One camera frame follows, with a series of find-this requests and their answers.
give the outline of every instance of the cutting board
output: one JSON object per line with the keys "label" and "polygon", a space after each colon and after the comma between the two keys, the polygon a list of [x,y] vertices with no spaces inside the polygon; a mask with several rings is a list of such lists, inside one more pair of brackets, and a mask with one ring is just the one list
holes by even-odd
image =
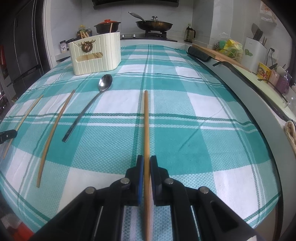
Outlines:
{"label": "cutting board", "polygon": [[236,62],[234,59],[222,54],[222,53],[219,53],[215,50],[212,50],[212,49],[208,49],[208,48],[205,48],[205,47],[202,47],[202,46],[199,46],[199,45],[196,45],[196,44],[192,44],[192,46],[194,48],[197,48],[199,50],[201,50],[202,52],[206,53],[207,55],[211,56],[212,58],[218,60],[218,61],[226,61],[226,62],[229,62],[233,65],[236,65],[236,66],[239,66],[241,67],[242,69],[245,69],[249,72],[251,72],[248,68],[246,68],[245,66],[243,66],[242,64],[240,64],[239,62]]}

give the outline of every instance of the electrical outlet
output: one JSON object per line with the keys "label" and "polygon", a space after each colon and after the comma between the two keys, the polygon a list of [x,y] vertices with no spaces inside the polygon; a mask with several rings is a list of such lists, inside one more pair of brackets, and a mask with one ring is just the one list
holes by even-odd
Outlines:
{"label": "electrical outlet", "polygon": [[277,49],[274,49],[274,52],[271,51],[271,56],[273,59],[277,60],[279,55],[279,51]]}

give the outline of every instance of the bamboo stick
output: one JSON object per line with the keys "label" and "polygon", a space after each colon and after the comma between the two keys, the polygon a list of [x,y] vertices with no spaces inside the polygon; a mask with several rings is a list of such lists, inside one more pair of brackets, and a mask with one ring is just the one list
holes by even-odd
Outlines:
{"label": "bamboo stick", "polygon": [[144,215],[145,241],[151,240],[151,179],[150,179],[150,139],[148,91],[144,92]]}
{"label": "bamboo stick", "polygon": [[50,134],[48,136],[48,139],[47,139],[47,142],[45,144],[45,147],[43,149],[43,153],[42,153],[42,157],[41,157],[41,161],[40,161],[40,167],[39,167],[39,172],[38,172],[38,177],[37,177],[37,187],[39,188],[40,187],[40,182],[41,182],[41,177],[42,177],[42,172],[43,172],[43,168],[44,168],[44,164],[45,164],[45,158],[46,158],[46,155],[47,155],[47,151],[48,151],[48,148],[49,148],[49,145],[50,145],[50,142],[52,140],[52,137],[54,135],[54,131],[55,129],[57,128],[57,125],[59,123],[59,120],[62,116],[62,114],[64,113],[64,110],[66,108],[66,106],[68,105],[71,97],[73,96],[75,90],[72,91],[72,93],[68,96],[68,98],[66,99],[66,102],[65,104],[63,105],[61,111],[59,112],[55,122],[54,122],[54,125],[52,127],[52,130],[50,131]]}
{"label": "bamboo stick", "polygon": [[[24,122],[24,120],[27,118],[27,116],[30,114],[30,112],[33,110],[33,108],[37,105],[37,103],[39,102],[39,100],[41,100],[41,98],[43,97],[43,95],[39,96],[38,99],[36,99],[32,104],[31,106],[29,107],[29,109],[27,110],[27,112],[25,113],[25,115],[23,116],[23,118],[21,119],[21,121],[19,122],[19,124],[17,125],[17,127],[15,128],[16,131],[19,130],[20,126],[22,125],[22,123]],[[6,155],[7,155],[7,152],[8,152],[8,149],[12,143],[12,140],[13,139],[10,139],[8,145],[6,146],[6,149],[5,149],[5,152],[4,152],[4,155],[3,155],[3,159],[5,159]]]}

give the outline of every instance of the power cord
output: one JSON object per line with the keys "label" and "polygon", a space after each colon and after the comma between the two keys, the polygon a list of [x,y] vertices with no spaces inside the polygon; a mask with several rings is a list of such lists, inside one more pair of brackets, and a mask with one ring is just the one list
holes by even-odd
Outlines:
{"label": "power cord", "polygon": [[268,54],[269,54],[269,51],[272,51],[272,52],[274,52],[274,49],[273,48],[269,48],[269,50],[268,50],[268,53],[267,53],[267,55],[266,55],[266,66],[267,66],[267,58],[268,58]]}

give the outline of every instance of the range hood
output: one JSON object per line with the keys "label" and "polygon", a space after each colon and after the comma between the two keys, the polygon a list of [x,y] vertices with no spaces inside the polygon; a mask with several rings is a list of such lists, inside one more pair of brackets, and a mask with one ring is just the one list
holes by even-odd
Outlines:
{"label": "range hood", "polygon": [[178,7],[179,0],[92,0],[94,9],[128,4],[157,4]]}

